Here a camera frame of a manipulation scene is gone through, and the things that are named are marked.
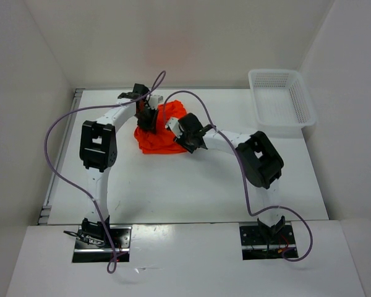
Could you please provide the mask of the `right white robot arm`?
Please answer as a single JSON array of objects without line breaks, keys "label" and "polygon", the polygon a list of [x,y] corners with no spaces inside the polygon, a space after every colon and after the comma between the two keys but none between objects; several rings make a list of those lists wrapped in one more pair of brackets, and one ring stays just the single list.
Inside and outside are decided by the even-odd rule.
[{"label": "right white robot arm", "polygon": [[253,213],[246,197],[247,211],[257,218],[260,239],[273,243],[280,237],[285,218],[279,209],[279,178],[284,161],[262,131],[241,134],[220,130],[212,124],[203,126],[196,115],[188,113],[180,119],[170,118],[166,129],[174,134],[175,143],[193,153],[197,149],[217,150],[236,157],[241,169],[242,181],[255,188],[263,203],[263,209]]}]

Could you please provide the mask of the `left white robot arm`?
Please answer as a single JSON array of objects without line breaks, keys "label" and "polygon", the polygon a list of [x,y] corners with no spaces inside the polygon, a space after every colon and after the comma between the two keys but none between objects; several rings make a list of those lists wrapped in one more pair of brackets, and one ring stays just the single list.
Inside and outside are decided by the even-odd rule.
[{"label": "left white robot arm", "polygon": [[82,124],[79,155],[87,171],[87,192],[92,196],[92,209],[83,219],[80,236],[88,237],[97,247],[109,244],[111,232],[107,204],[108,178],[117,153],[116,133],[130,119],[137,118],[139,127],[156,131],[160,95],[149,95],[145,85],[135,84],[123,92],[114,107],[94,121]]}]

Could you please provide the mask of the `orange mesh shorts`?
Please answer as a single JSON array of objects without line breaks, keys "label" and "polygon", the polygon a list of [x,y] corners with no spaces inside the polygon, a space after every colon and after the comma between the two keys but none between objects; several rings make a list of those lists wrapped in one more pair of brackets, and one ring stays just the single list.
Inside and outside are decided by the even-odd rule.
[{"label": "orange mesh shorts", "polygon": [[165,119],[163,118],[163,104],[158,107],[156,132],[143,131],[137,127],[134,131],[139,149],[143,154],[172,155],[186,153],[187,150],[174,141],[174,134],[164,127],[164,122],[171,117],[181,118],[187,114],[184,105],[179,100],[170,101],[165,105]]}]

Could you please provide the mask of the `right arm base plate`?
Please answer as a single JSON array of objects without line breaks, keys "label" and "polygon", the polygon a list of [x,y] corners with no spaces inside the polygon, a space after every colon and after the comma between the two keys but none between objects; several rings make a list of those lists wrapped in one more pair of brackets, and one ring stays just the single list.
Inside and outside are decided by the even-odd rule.
[{"label": "right arm base plate", "polygon": [[289,259],[298,259],[293,228],[284,228],[267,243],[256,224],[239,225],[243,260],[280,259],[284,254]]}]

